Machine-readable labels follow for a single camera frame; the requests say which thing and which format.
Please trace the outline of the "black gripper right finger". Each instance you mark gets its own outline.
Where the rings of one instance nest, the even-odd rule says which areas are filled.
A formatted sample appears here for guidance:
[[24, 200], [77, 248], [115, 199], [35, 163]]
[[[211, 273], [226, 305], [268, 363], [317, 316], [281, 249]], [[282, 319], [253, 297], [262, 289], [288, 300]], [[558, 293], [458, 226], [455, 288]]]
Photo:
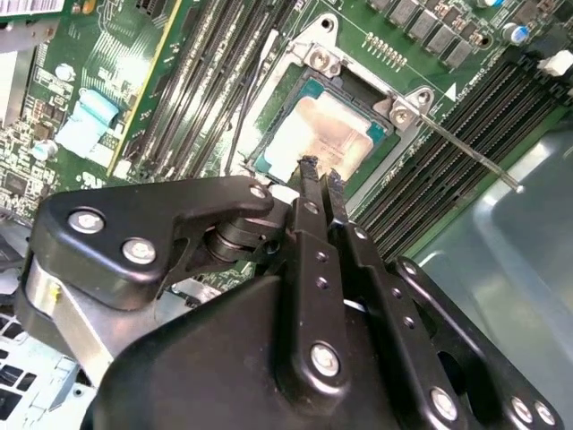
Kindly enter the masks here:
[[328, 175], [330, 232], [345, 296], [360, 304], [390, 405], [404, 429], [562, 429], [552, 404], [406, 257], [384, 262], [350, 221], [340, 174]]

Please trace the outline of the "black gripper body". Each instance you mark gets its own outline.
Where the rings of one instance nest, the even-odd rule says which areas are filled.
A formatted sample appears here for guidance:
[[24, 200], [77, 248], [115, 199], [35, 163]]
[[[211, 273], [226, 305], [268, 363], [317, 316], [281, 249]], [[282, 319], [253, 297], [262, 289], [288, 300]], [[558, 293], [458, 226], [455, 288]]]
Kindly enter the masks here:
[[420, 429], [340, 286], [250, 280], [136, 340], [86, 429]]

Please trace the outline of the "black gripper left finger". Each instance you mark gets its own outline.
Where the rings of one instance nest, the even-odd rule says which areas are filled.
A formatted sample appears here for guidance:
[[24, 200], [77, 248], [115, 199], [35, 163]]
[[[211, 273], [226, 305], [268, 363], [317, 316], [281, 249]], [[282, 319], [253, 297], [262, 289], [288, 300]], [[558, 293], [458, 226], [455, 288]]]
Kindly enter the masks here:
[[301, 159], [291, 202], [248, 176], [54, 194], [38, 207], [22, 291], [98, 388], [136, 340], [250, 280], [343, 297], [329, 173]]

